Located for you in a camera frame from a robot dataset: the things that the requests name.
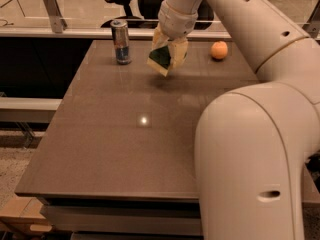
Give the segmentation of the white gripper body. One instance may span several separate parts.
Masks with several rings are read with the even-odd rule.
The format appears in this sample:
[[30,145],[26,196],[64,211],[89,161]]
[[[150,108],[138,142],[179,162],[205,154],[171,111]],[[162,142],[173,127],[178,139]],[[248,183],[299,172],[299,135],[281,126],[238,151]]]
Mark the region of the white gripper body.
[[197,18],[197,13],[184,14],[176,11],[166,0],[161,3],[158,13],[162,33],[172,40],[186,37],[194,29]]

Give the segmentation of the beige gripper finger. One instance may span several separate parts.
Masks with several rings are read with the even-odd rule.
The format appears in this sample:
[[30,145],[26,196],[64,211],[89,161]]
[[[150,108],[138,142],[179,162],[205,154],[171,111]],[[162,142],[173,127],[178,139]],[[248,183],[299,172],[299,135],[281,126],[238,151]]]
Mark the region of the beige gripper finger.
[[178,38],[169,43],[170,67],[172,69],[183,65],[188,50],[188,40]]
[[160,27],[154,30],[153,40],[152,40],[152,56],[169,56],[168,48],[169,37],[162,32]]

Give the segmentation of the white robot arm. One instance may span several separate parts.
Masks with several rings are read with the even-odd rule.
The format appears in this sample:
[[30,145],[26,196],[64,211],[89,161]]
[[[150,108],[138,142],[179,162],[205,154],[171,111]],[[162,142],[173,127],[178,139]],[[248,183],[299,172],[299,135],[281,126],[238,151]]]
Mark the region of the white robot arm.
[[[193,29],[202,0],[165,0],[161,29]],[[267,0],[206,0],[259,82],[202,113],[195,171],[205,240],[304,240],[302,173],[319,149],[319,45]]]

